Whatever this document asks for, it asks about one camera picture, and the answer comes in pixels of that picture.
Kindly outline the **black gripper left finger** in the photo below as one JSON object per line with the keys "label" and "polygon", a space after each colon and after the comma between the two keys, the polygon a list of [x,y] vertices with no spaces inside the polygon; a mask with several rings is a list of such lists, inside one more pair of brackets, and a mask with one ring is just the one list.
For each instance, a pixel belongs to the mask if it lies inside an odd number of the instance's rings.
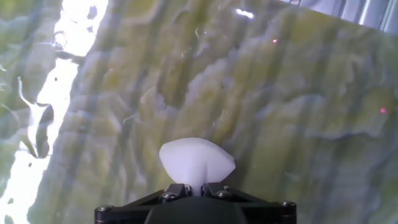
{"label": "black gripper left finger", "polygon": [[95,208],[95,224],[144,224],[156,206],[191,196],[192,188],[189,185],[170,184],[167,189],[158,190],[127,205],[100,205]]}

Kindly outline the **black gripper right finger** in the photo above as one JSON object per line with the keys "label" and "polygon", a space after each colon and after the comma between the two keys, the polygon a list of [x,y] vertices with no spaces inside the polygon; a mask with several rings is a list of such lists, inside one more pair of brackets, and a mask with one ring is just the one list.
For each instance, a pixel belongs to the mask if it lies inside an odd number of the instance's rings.
{"label": "black gripper right finger", "polygon": [[235,214],[239,217],[238,223],[296,224],[295,202],[286,200],[267,202],[216,182],[204,184],[201,187],[201,194],[234,205]]}

